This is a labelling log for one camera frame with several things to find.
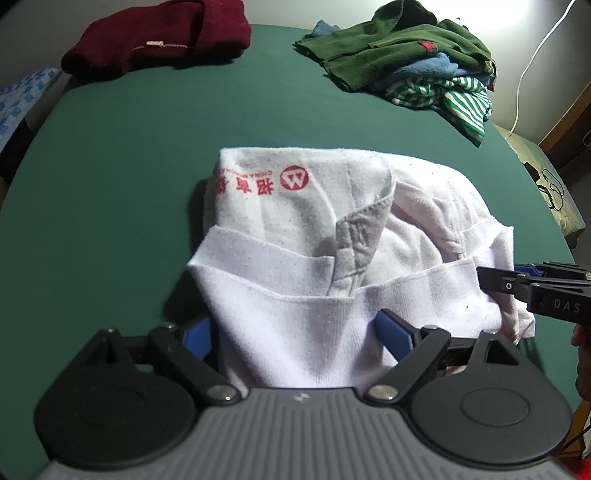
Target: maroon sweater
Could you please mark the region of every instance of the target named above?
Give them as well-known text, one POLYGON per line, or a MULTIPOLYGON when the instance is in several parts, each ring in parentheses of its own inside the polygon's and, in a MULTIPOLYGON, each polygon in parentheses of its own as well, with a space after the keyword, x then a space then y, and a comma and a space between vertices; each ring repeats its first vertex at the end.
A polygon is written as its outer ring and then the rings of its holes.
POLYGON ((61 68, 95 80, 149 66, 228 61, 239 57, 250 39, 242 0, 169 0, 91 23, 61 68))

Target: pile of clothes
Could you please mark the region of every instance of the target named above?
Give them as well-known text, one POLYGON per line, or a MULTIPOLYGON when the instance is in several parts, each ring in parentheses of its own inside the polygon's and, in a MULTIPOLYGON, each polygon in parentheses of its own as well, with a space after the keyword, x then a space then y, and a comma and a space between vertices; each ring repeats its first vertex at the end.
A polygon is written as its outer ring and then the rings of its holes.
POLYGON ((437 22, 417 0, 390 2, 344 30, 321 20, 295 46, 343 90, 434 109, 480 146, 492 112, 486 90, 496 81, 491 52, 466 27, 437 22))
POLYGON ((229 61, 250 40, 242 0, 169 0, 91 23, 61 68, 83 80, 113 79, 145 67, 229 61))

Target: blue gripper pad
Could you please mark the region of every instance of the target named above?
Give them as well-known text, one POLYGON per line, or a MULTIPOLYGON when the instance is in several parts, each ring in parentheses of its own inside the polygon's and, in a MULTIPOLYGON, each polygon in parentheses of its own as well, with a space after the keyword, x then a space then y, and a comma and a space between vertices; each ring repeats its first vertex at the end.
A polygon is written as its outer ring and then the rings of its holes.
POLYGON ((209 318, 204 318, 199 323, 188 328, 183 335, 183 346, 201 360, 212 351, 209 322, 209 318))
POLYGON ((397 361, 402 360, 414 348, 410 333, 381 310, 374 318, 374 330, 378 340, 397 361))
POLYGON ((532 265, 521 265, 519 263, 516 263, 513 266, 514 271, 516 272, 520 272, 520 273, 529 273, 532 277, 541 277, 542 274, 540 272, 538 272, 535 267, 533 267, 532 265))

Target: white cable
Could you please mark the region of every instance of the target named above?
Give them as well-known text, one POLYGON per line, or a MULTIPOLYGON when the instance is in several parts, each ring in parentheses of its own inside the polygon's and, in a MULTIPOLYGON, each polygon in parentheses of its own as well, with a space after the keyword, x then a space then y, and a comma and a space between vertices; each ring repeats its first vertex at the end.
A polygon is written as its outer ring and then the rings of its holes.
POLYGON ((517 104, 517 111, 515 113, 515 123, 513 124, 513 126, 511 127, 511 130, 509 131, 509 134, 513 134, 513 130, 515 130, 515 126, 517 125, 517 120, 519 120, 519 89, 521 88, 521 80, 523 80, 523 77, 525 75, 525 72, 527 72, 527 70, 530 68, 532 62, 534 61, 534 58, 536 56, 536 54, 538 53, 538 51, 540 50, 540 48, 542 48, 542 45, 544 44, 544 42, 546 40, 548 40, 548 37, 550 35, 552 35, 552 32, 554 30, 556 30, 556 27, 558 27, 561 23, 562 20, 564 20, 566 18, 566 15, 569 13, 570 8, 573 6, 574 0, 570 0, 570 3, 568 5, 568 7, 566 7, 566 10, 563 14, 562 17, 560 17, 560 20, 558 20, 554 26, 550 29, 550 31, 546 34, 546 36, 542 39, 542 41, 540 42, 540 45, 538 45, 538 48, 535 49, 534 54, 531 56, 531 60, 530 62, 527 64, 527 67, 525 67, 525 70, 523 71, 523 73, 521 74, 521 77, 519 77, 519 83, 517 84, 517 98, 515 99, 515 103, 517 104))

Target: blue cloth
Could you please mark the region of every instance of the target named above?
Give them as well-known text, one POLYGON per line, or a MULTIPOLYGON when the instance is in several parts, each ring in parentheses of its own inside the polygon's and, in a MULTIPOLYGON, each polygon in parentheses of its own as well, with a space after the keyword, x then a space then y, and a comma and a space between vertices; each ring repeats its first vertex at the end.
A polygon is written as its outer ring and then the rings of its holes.
POLYGON ((424 56, 408 65, 394 70, 390 75, 379 79, 372 86, 374 90, 384 90, 397 80, 411 77, 438 77, 451 79, 454 77, 475 77, 485 86, 488 85, 489 74, 486 72, 474 72, 460 67, 450 61, 443 52, 434 56, 424 56))
POLYGON ((329 25, 324 20, 318 20, 314 30, 307 35, 304 35, 304 38, 322 37, 323 35, 329 35, 337 30, 340 30, 337 25, 329 25))
POLYGON ((31 107, 60 75, 61 70, 54 68, 37 70, 0 89, 0 151, 31 107))

